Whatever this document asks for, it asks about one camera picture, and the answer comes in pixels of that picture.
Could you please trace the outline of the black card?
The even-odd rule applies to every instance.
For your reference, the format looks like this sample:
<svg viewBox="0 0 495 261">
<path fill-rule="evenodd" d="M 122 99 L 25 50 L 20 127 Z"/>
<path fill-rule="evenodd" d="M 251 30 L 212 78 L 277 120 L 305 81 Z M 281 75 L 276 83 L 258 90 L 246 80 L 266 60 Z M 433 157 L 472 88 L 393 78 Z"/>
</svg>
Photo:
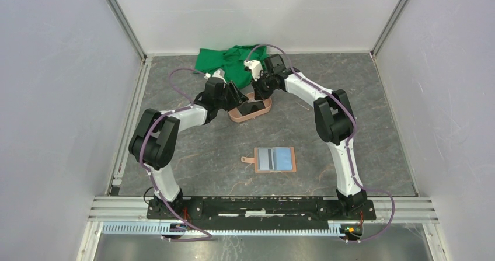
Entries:
<svg viewBox="0 0 495 261">
<path fill-rule="evenodd" d="M 254 112 L 258 112 L 259 110 L 265 109 L 263 101 L 254 101 L 254 102 L 246 102 L 237 107 L 241 116 L 247 116 Z"/>
</svg>

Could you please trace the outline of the pink oval tray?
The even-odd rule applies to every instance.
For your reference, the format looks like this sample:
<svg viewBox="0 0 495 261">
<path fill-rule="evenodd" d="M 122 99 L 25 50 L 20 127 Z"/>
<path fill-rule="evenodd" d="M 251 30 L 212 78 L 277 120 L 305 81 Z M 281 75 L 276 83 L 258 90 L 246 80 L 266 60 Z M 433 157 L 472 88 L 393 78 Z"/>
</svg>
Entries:
<svg viewBox="0 0 495 261">
<path fill-rule="evenodd" d="M 272 99 L 265 100 L 255 99 L 255 93 L 250 92 L 245 94 L 247 101 L 231 100 L 227 103 L 229 118 L 236 123 L 259 117 L 268 113 L 272 107 Z"/>
</svg>

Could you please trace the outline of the brown leather card holder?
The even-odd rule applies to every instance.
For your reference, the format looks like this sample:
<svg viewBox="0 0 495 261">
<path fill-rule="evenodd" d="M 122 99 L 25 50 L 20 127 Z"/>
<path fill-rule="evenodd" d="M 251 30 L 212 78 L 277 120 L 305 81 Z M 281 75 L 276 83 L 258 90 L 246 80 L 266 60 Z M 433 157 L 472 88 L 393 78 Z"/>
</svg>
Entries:
<svg viewBox="0 0 495 261">
<path fill-rule="evenodd" d="M 274 159 L 274 170 L 258 170 L 258 149 L 272 148 Z M 295 149 L 294 147 L 258 147 L 254 148 L 252 157 L 243 156 L 240 161 L 247 164 L 253 164 L 255 173 L 295 173 L 297 171 Z"/>
</svg>

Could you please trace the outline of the white magstripe card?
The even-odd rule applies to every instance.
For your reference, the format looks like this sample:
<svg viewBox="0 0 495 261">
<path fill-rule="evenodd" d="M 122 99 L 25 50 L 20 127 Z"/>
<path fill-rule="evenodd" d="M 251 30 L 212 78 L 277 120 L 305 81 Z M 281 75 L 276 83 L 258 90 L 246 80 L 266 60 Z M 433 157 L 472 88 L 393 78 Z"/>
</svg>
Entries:
<svg viewBox="0 0 495 261">
<path fill-rule="evenodd" d="M 274 170 L 274 159 L 272 148 L 258 149 L 258 170 L 271 171 Z"/>
</svg>

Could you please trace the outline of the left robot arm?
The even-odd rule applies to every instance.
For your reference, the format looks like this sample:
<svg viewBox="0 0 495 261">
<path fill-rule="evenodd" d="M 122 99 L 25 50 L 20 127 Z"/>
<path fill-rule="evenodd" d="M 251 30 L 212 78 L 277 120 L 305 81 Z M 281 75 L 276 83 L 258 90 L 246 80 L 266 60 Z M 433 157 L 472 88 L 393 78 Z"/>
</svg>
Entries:
<svg viewBox="0 0 495 261">
<path fill-rule="evenodd" d="M 190 105 L 165 112 L 143 112 L 128 150 L 146 171 L 155 197 L 162 201 L 161 211 L 168 218 L 177 218 L 183 212 L 183 193 L 170 167 L 179 133 L 208 124 L 220 110 L 230 111 L 248 100 L 234 83 L 209 78 Z"/>
</svg>

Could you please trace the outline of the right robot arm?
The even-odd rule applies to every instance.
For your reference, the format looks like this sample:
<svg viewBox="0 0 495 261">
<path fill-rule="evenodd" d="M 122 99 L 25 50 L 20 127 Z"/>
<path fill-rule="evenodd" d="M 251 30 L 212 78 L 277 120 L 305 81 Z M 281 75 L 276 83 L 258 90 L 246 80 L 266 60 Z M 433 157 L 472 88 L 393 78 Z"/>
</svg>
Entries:
<svg viewBox="0 0 495 261">
<path fill-rule="evenodd" d="M 337 212 L 345 219 L 354 218 L 365 209 L 368 197 L 355 162 L 356 122 L 347 93 L 320 86 L 287 66 L 279 54 L 264 62 L 246 60 L 243 64 L 252 76 L 257 99 L 267 99 L 280 89 L 312 106 L 317 134 L 329 147 L 336 170 Z"/>
</svg>

